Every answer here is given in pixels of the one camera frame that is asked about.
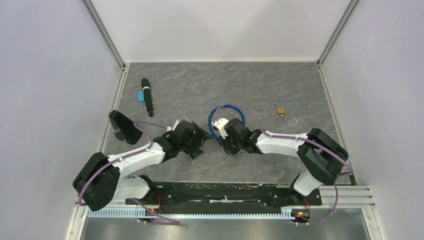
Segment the blue cable lock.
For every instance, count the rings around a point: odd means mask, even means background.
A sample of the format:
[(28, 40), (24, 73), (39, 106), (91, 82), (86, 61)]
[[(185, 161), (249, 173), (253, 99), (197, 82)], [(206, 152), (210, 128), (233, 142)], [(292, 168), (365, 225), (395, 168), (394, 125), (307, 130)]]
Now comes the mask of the blue cable lock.
[(239, 113), (239, 115), (240, 115), (240, 117), (241, 117), (241, 122), (243, 123), (243, 124), (245, 124), (246, 123), (246, 119), (245, 119), (245, 115), (244, 115), (244, 113), (238, 108), (238, 107), (236, 107), (234, 104), (224, 104), (224, 105), (222, 105), (222, 106), (217, 106), (217, 107), (215, 107), (211, 112), (210, 112), (210, 114), (209, 114), (209, 116), (208, 116), (208, 128), (209, 128), (209, 131), (210, 131), (210, 133), (211, 133), (211, 135), (213, 136), (213, 138), (218, 142), (219, 141), (219, 137), (216, 135), (216, 133), (215, 133), (215, 130), (213, 129), (213, 125), (212, 125), (212, 122), (213, 122), (213, 116), (215, 115), (215, 113), (219, 110), (219, 109), (221, 109), (221, 108), (230, 108), (230, 109), (233, 109), (233, 110), (236, 110), (238, 113)]

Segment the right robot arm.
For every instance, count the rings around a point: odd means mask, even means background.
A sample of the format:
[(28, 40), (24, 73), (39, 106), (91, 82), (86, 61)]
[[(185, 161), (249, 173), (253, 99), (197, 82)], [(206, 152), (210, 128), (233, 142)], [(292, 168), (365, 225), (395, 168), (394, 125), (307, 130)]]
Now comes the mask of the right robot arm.
[(301, 160), (306, 170), (289, 189), (289, 199), (302, 204), (315, 189), (333, 185), (347, 166), (348, 152), (319, 128), (308, 133), (282, 134), (263, 129), (250, 130), (237, 118), (220, 118), (211, 124), (219, 132), (219, 144), (230, 156), (245, 151), (249, 154), (279, 154)]

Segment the brass padlock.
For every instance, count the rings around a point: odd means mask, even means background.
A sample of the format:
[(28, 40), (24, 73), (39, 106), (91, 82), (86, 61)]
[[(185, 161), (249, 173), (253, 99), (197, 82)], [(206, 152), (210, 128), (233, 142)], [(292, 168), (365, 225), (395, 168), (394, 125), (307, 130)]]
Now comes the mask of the brass padlock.
[(285, 116), (285, 114), (287, 113), (287, 112), (286, 112), (286, 109), (285, 109), (284, 107), (279, 107), (279, 104), (278, 104), (278, 103), (274, 103), (274, 104), (272, 105), (272, 109), (276, 109), (277, 113), (278, 113), (281, 117), (284, 117), (284, 116)]

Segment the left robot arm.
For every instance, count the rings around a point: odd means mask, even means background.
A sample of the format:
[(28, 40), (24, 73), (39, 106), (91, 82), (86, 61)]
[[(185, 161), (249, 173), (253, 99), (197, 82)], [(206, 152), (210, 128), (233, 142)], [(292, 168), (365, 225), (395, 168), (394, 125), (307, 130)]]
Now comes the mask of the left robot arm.
[(134, 198), (145, 204), (153, 203), (157, 191), (145, 176), (133, 174), (145, 167), (158, 165), (187, 154), (195, 159), (203, 154), (201, 149), (214, 137), (191, 121), (176, 121), (166, 126), (164, 134), (153, 138), (135, 122), (134, 127), (149, 138), (149, 143), (124, 153), (105, 155), (94, 153), (75, 177), (72, 186), (78, 193), (77, 202), (92, 211), (98, 211), (110, 202)]

